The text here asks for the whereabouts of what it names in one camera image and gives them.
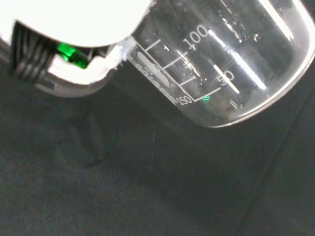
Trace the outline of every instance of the black cloth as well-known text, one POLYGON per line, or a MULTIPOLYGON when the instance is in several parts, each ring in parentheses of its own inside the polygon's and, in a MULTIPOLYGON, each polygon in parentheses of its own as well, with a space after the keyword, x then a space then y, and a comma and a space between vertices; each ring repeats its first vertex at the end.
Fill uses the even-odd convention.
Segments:
POLYGON ((0 68, 0 235, 315 234, 315 63, 222 129, 194 124, 128 63, 77 99, 0 68))

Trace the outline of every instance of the transparent glass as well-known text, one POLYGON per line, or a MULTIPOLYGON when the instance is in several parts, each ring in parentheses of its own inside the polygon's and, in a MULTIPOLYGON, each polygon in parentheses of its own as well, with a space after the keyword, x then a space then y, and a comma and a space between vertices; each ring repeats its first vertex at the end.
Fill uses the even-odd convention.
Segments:
POLYGON ((245 120, 280 99, 315 53, 300 0, 158 0, 129 61, 187 117, 245 120))

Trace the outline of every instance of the green component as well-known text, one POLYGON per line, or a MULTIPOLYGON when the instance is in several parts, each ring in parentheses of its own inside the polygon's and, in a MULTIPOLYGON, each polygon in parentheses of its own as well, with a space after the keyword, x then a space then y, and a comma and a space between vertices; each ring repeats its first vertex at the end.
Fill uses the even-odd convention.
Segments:
POLYGON ((209 101, 210 100, 210 96, 204 97, 202 101, 209 101))
POLYGON ((88 59, 82 52, 65 43, 61 43, 59 45, 58 52, 59 55, 62 56, 65 61, 75 64, 82 69, 87 68, 89 64, 88 59))

